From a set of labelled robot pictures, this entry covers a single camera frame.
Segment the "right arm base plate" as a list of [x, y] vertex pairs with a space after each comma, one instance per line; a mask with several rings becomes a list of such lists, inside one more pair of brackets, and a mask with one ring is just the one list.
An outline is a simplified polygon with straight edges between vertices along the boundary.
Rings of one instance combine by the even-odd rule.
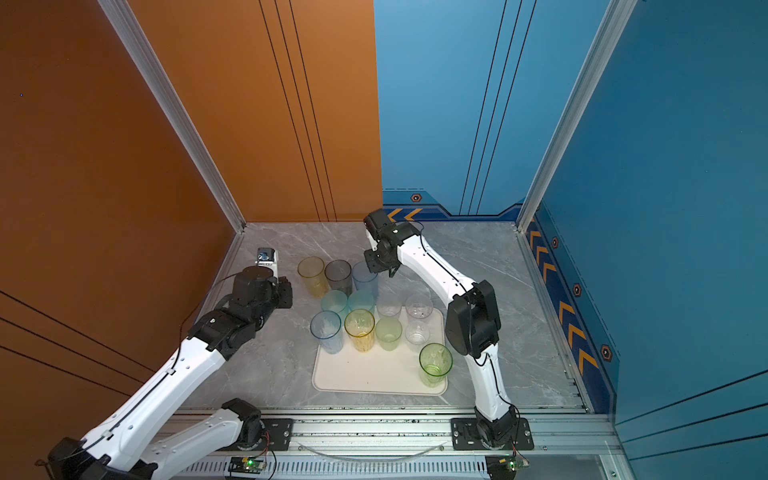
[[501, 426], [477, 418], [452, 418], [451, 440], [454, 450], [517, 450], [535, 448], [528, 420], [513, 419]]

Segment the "clear faceted cup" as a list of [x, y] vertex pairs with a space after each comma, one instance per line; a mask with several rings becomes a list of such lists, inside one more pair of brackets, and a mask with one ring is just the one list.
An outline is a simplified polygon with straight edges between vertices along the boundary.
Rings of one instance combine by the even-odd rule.
[[405, 309], [410, 322], [426, 322], [434, 311], [434, 305], [428, 295], [413, 294], [407, 298]]

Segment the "clear textured cup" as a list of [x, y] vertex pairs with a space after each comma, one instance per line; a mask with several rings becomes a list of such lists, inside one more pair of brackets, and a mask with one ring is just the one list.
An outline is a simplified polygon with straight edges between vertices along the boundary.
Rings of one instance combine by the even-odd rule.
[[398, 318], [402, 311], [402, 302], [392, 292], [382, 292], [376, 302], [376, 311], [381, 319]]

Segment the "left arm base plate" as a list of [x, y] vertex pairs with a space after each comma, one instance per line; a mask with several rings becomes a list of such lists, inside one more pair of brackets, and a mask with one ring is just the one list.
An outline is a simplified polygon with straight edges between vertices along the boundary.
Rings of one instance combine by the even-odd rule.
[[294, 420], [291, 418], [261, 419], [258, 425], [246, 425], [244, 432], [231, 445], [220, 451], [287, 451], [290, 447]]

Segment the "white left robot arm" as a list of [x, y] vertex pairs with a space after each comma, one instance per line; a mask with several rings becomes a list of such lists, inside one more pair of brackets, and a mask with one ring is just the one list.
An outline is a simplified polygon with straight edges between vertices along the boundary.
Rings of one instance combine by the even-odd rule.
[[168, 361], [119, 409], [80, 439], [66, 437], [39, 461], [51, 479], [170, 479], [223, 448], [267, 447], [260, 410], [225, 402], [197, 424], [153, 439], [209, 376], [253, 340], [278, 309], [293, 305], [276, 252], [233, 275], [232, 290], [201, 315]]

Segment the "green tinted cup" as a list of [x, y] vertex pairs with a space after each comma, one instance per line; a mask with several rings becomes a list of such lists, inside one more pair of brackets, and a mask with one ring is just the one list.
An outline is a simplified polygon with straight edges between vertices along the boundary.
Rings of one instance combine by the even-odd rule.
[[454, 364], [450, 350], [439, 343], [425, 345], [419, 353], [420, 379], [430, 388], [443, 384]]

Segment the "teal textured cup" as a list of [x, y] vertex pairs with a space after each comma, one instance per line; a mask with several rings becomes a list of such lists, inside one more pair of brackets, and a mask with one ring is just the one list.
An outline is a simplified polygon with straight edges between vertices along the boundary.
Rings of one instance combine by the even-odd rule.
[[348, 297], [347, 305], [351, 311], [367, 310], [374, 313], [376, 299], [370, 290], [357, 290]]
[[321, 299], [321, 309], [323, 311], [335, 312], [344, 320], [349, 314], [348, 296], [340, 290], [331, 290]]

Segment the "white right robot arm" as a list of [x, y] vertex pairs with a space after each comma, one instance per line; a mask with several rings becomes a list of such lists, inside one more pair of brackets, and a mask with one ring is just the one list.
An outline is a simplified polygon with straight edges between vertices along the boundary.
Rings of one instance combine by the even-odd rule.
[[477, 428], [491, 449], [513, 441], [519, 410], [507, 396], [499, 365], [501, 319], [494, 287], [462, 274], [438, 254], [411, 222], [396, 222], [383, 209], [364, 218], [372, 273], [394, 276], [401, 266], [416, 273], [446, 306], [445, 338], [464, 357], [475, 393]]

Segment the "light green cup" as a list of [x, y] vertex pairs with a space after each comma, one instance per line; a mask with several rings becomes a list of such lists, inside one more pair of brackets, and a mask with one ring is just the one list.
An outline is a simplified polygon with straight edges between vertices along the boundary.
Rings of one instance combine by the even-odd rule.
[[403, 327], [397, 317], [381, 318], [375, 327], [377, 341], [386, 351], [393, 351], [398, 347], [402, 333]]

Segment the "teal textured cup front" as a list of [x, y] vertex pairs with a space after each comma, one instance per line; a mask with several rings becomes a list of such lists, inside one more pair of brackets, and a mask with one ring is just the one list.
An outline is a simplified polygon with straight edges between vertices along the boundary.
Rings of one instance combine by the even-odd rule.
[[376, 299], [370, 290], [357, 290], [348, 297], [347, 305], [351, 311], [367, 310], [374, 313]]

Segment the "yellow tinted cup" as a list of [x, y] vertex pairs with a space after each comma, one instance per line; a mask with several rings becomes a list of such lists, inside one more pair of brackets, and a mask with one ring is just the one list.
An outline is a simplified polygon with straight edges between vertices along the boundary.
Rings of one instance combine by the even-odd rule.
[[373, 348], [375, 318], [369, 310], [352, 310], [344, 320], [344, 329], [357, 351], [368, 352]]

